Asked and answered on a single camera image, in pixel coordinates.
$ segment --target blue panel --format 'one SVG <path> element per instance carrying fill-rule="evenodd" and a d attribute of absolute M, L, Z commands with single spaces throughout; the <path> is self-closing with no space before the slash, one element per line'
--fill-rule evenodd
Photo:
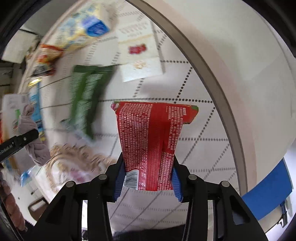
<path fill-rule="evenodd" d="M 124 161 L 122 161 L 120 169 L 119 169 L 119 173 L 118 173 L 118 176 L 117 176 L 116 182 L 115 182 L 115 189 L 114 189 L 114 200 L 115 201 L 117 201 L 117 199 L 121 195 L 121 190 L 122 190 L 122 186 L 123 186 L 123 182 L 124 182 L 125 177 L 126 177 L 126 171 L 124 168 Z"/>
<path fill-rule="evenodd" d="M 181 189 L 181 183 L 175 168 L 173 168 L 173 171 L 172 171 L 172 186 L 174 189 L 175 197 L 178 198 L 179 202 L 182 201 L 183 194 Z"/>
<path fill-rule="evenodd" d="M 257 220 L 279 206 L 292 192 L 292 185 L 284 160 L 242 199 Z"/>

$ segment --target red and orange package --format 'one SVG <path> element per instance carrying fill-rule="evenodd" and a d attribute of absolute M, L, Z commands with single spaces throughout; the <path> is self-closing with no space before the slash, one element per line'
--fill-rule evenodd
<path fill-rule="evenodd" d="M 113 102 L 126 169 L 125 186 L 171 190 L 174 153 L 183 124 L 198 113 L 192 105 Z"/>

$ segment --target gray cloth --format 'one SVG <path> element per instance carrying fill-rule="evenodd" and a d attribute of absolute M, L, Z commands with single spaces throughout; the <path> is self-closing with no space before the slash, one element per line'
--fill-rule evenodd
<path fill-rule="evenodd" d="M 33 129 L 38 129 L 36 123 L 31 118 L 33 112 L 34 107 L 32 105 L 28 104 L 24 107 L 18 126 L 18 130 L 21 134 Z M 38 166 L 43 166 L 50 160 L 49 149 L 39 138 L 26 145 L 25 149 Z"/>

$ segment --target green package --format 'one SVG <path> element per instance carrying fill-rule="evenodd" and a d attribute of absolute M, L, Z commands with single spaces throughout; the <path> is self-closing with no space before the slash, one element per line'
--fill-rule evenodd
<path fill-rule="evenodd" d="M 70 91 L 72 108 L 69 124 L 93 139 L 92 123 L 98 100 L 114 72 L 114 66 L 82 66 L 73 69 Z"/>

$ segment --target blue gripper pad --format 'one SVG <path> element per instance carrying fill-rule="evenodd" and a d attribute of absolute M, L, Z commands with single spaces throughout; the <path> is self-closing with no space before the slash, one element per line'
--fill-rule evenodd
<path fill-rule="evenodd" d="M 172 186 L 174 189 L 175 197 L 178 198 L 178 201 L 181 202 L 183 199 L 183 193 L 181 189 L 181 182 L 177 175 L 176 169 L 173 167 L 172 171 Z"/>
<path fill-rule="evenodd" d="M 117 201 L 117 199 L 121 195 L 121 190 L 124 182 L 124 178 L 126 177 L 126 170 L 124 167 L 124 161 L 122 161 L 120 168 L 119 168 L 119 173 L 115 181 L 115 189 L 114 189 L 114 200 Z"/>

